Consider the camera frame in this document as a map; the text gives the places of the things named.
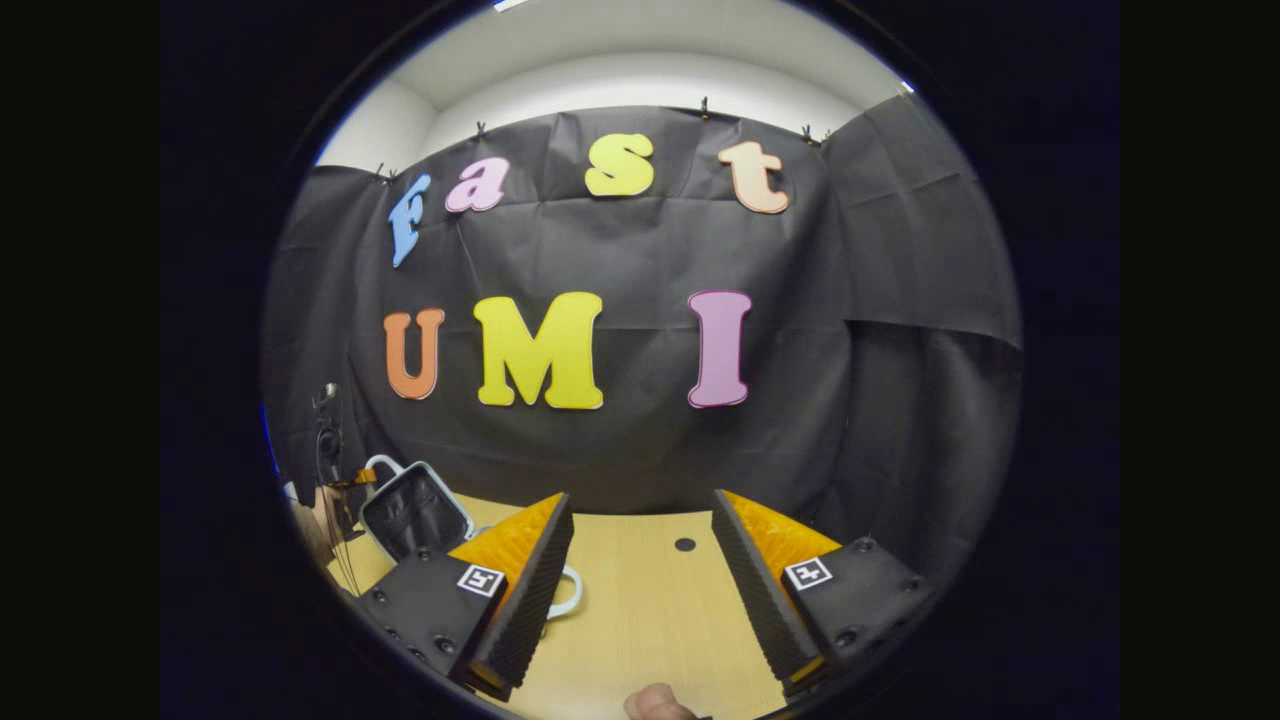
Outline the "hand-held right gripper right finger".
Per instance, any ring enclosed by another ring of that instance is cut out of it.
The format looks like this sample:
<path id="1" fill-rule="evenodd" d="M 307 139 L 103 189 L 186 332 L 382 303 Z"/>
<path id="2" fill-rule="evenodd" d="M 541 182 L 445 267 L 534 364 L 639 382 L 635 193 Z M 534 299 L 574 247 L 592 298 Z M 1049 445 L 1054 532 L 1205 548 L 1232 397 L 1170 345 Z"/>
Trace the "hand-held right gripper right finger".
<path id="1" fill-rule="evenodd" d="M 787 701 L 874 666 L 905 637 L 934 584 L 877 539 L 841 544 L 727 489 L 712 530 Z"/>

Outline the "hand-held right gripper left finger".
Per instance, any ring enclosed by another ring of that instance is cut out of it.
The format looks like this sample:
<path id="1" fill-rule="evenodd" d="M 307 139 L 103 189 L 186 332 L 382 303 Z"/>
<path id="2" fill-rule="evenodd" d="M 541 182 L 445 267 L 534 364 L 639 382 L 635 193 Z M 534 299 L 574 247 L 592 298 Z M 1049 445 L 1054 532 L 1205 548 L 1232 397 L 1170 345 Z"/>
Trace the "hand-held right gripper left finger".
<path id="1" fill-rule="evenodd" d="M 559 492 L 453 550 L 410 548 L 355 605 L 402 664 L 506 702 L 553 615 L 572 538 Z"/>

